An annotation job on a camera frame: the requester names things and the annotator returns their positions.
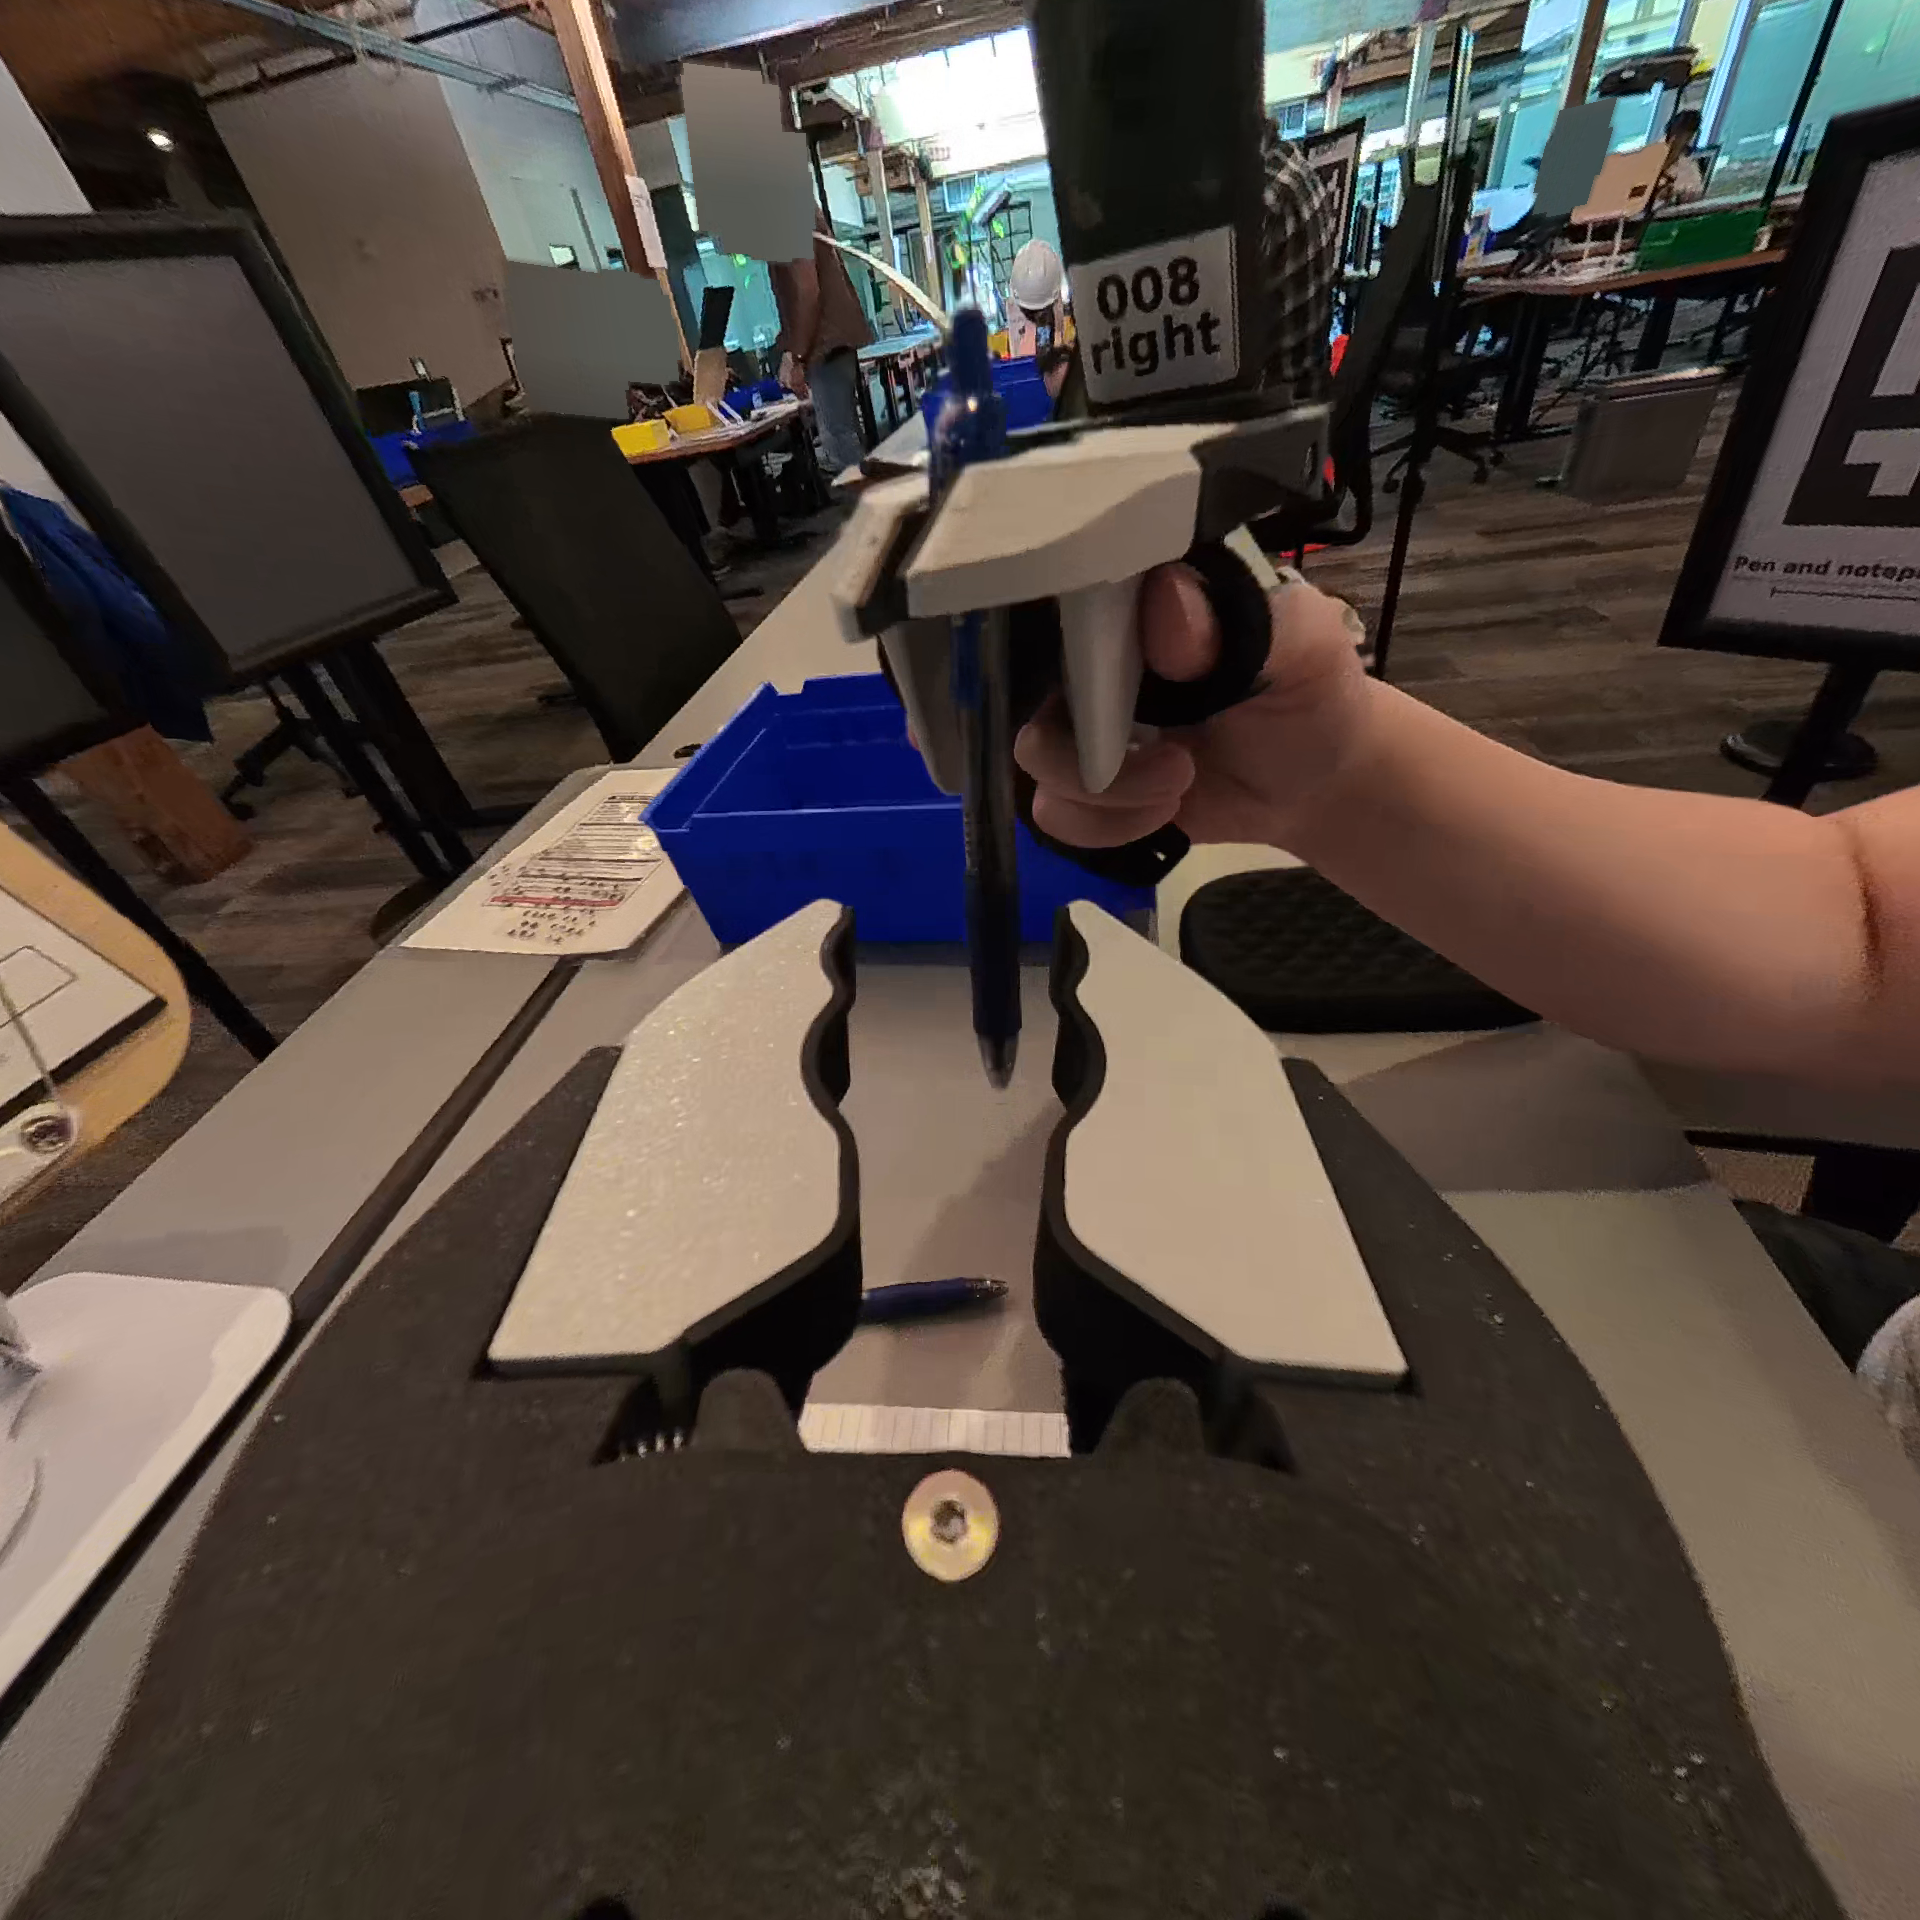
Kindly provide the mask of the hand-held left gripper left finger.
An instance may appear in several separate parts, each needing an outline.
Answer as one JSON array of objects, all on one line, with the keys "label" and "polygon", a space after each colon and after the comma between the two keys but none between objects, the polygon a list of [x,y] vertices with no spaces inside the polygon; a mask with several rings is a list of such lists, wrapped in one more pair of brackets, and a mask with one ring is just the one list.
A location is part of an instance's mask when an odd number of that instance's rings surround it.
[{"label": "hand-held left gripper left finger", "polygon": [[612,1450],[682,1450],[726,1371],[772,1378],[799,1418],[862,1308],[854,946],[850,908],[809,904],[634,1024],[495,1321],[492,1374],[626,1380]]}]

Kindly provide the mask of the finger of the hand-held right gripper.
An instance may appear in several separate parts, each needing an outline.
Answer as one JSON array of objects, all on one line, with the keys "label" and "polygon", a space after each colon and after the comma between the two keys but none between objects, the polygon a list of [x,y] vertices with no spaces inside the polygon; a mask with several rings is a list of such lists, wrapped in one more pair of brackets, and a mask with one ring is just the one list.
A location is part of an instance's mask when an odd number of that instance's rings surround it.
[{"label": "finger of the hand-held right gripper", "polygon": [[876,641],[904,726],[944,793],[962,793],[966,760],[953,700],[953,636],[946,614],[912,614],[904,563],[930,517],[927,477],[868,483],[830,550],[830,610],[842,643]]},{"label": "finger of the hand-held right gripper", "polygon": [[903,690],[934,784],[954,793],[954,723],[934,723],[946,621],[1053,604],[1078,784],[1106,793],[1135,733],[1144,685],[1140,579],[1196,537],[1197,451],[1223,422],[1104,427],[974,464],[951,483],[903,565]]}]

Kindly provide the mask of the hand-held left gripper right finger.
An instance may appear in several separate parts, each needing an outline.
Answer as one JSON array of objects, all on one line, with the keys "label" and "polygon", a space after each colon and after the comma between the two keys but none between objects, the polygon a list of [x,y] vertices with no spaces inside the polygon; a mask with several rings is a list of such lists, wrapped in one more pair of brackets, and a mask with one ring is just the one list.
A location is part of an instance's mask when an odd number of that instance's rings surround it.
[{"label": "hand-held left gripper right finger", "polygon": [[1262,1385],[1392,1395],[1409,1368],[1269,1035],[1092,904],[1058,912],[1032,1309],[1071,1450],[1148,1380],[1232,1433]]}]

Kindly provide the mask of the blue retractable pen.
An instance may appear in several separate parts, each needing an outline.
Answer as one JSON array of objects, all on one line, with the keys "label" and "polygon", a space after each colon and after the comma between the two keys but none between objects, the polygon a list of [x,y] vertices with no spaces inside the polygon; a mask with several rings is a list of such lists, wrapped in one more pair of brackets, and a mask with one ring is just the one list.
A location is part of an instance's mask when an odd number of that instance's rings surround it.
[{"label": "blue retractable pen", "polygon": [[[990,324],[962,305],[951,318],[946,396],[927,433],[927,493],[942,508],[954,477],[1006,451]],[[1017,793],[1006,624],[999,614],[948,618],[948,689],[962,755],[966,844],[966,961],[981,1066],[993,1088],[1017,1067],[1022,1037]]]},{"label": "blue retractable pen", "polygon": [[933,1318],[993,1312],[1010,1290],[990,1278],[944,1278],[871,1288],[862,1294],[856,1324],[864,1329],[917,1326]]}]

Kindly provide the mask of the white lined notepad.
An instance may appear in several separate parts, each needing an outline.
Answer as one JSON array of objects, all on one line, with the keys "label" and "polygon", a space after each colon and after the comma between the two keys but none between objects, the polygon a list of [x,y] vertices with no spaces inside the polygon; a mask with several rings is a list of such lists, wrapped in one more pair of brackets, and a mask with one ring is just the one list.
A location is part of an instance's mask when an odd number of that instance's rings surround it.
[{"label": "white lined notepad", "polygon": [[1063,1412],[812,1402],[799,1441],[814,1454],[884,1456],[1068,1456]]}]

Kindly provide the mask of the person's right forearm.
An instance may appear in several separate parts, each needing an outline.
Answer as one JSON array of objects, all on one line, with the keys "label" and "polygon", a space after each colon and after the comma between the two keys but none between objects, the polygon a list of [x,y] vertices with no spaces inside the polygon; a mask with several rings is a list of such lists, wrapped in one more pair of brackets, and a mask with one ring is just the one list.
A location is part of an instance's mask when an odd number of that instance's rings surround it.
[{"label": "person's right forearm", "polygon": [[1310,862],[1586,1041],[1912,1088],[1918,797],[1800,810],[1610,784],[1374,689]]}]

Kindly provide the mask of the person's right hand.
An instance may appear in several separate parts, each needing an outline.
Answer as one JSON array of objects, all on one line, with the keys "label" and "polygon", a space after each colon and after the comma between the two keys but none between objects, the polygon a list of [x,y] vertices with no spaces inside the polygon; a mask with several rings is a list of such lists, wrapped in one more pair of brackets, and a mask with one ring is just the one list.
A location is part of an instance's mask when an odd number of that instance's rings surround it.
[{"label": "person's right hand", "polygon": [[1360,762],[1396,696],[1364,669],[1352,609],[1284,571],[1265,597],[1269,646],[1255,690],[1192,726],[1121,749],[1092,788],[1064,697],[1044,700],[1014,741],[1036,827],[1070,848],[1119,848],[1162,827],[1200,844],[1277,844]]}]

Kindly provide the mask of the blue plastic bin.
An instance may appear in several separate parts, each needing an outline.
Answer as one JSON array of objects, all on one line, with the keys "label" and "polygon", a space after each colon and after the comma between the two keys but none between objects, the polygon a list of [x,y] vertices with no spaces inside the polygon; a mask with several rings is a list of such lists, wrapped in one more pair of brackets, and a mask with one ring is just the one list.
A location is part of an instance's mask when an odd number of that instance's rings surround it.
[{"label": "blue plastic bin", "polygon": [[[1040,374],[1038,358],[990,358],[990,373],[992,389],[999,397],[1000,425],[1006,435],[1012,436],[1026,429],[1041,427],[1052,420],[1053,397],[1049,396],[1046,385]],[[940,411],[944,410],[951,389],[953,368],[946,368],[925,386],[919,400],[919,411],[927,435],[933,435],[933,427],[936,425]]]},{"label": "blue plastic bin", "polygon": [[645,824],[724,946],[833,901],[881,946],[966,942],[965,818],[880,675],[761,685]]}]

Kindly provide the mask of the printed paper sheet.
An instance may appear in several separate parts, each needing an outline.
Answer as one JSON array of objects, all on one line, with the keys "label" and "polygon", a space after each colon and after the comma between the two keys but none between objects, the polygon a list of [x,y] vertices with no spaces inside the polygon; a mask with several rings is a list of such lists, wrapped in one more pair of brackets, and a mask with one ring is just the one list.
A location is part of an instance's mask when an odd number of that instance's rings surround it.
[{"label": "printed paper sheet", "polygon": [[646,810],[679,776],[612,771],[399,939],[420,954],[596,957],[637,946],[686,896]]}]

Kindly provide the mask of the green plastic bin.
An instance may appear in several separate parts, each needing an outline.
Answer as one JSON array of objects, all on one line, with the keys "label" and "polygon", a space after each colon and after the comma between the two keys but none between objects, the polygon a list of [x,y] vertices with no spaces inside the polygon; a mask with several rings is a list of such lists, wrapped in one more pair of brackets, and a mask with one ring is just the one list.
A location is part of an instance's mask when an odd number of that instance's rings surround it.
[{"label": "green plastic bin", "polygon": [[1768,246],[1772,218],[1761,204],[1706,208],[1646,222],[1637,273],[1668,275],[1743,258]]}]

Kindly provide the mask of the grey metal box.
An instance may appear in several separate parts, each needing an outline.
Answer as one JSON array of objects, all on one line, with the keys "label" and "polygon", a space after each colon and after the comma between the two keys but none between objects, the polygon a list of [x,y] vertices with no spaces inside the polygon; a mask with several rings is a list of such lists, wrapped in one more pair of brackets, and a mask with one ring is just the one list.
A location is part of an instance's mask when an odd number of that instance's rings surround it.
[{"label": "grey metal box", "polygon": [[1574,410],[1561,497],[1586,506],[1665,497],[1686,477],[1720,396],[1724,368],[1621,374]]}]

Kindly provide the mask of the instruction sheet on stand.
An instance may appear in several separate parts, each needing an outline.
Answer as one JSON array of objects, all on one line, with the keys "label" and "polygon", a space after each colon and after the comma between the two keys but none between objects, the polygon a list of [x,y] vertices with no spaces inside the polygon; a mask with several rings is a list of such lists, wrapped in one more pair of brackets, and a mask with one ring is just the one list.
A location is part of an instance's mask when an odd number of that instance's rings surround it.
[{"label": "instruction sheet on stand", "polygon": [[[1,1117],[1,1211],[13,1225],[168,1088],[189,1013],[164,954],[12,827],[1,896],[164,1000],[157,1020]],[[289,1329],[280,1299],[271,1288],[121,1270],[71,1270],[5,1294],[1,1692]]]}]

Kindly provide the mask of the person's dark pants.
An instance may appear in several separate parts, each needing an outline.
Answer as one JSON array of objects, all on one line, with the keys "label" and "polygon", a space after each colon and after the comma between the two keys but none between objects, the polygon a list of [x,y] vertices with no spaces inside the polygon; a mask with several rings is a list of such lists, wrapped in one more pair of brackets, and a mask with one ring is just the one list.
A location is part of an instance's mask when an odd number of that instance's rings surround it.
[{"label": "person's dark pants", "polygon": [[1918,1258],[1906,1251],[1765,1202],[1742,1198],[1734,1209],[1850,1370],[1871,1337],[1918,1296]]}]

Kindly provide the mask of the wooden box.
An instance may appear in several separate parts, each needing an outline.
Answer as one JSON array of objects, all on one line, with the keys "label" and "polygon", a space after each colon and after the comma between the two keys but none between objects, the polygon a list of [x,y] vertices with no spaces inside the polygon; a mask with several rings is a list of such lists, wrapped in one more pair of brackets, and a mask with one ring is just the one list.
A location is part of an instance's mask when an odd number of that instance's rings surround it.
[{"label": "wooden box", "polygon": [[252,833],[153,726],[132,726],[57,763],[172,885],[217,881],[254,851]]}]

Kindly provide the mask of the black framed sign stand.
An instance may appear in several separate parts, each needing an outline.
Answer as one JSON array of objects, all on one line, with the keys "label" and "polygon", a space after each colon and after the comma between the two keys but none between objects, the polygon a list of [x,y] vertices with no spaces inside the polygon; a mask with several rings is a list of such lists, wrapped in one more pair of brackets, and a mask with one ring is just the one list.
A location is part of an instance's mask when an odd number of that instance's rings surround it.
[{"label": "black framed sign stand", "polygon": [[1660,645],[1822,665],[1766,801],[1918,668],[1918,100],[1831,118]]}]

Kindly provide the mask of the blue jacket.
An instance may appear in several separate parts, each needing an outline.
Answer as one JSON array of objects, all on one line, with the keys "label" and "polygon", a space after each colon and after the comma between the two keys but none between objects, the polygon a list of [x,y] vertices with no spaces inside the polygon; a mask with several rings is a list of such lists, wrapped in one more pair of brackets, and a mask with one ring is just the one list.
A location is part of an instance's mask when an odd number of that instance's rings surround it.
[{"label": "blue jacket", "polygon": [[154,733],[213,744],[201,661],[153,598],[62,504],[1,485],[5,518],[87,650]]}]

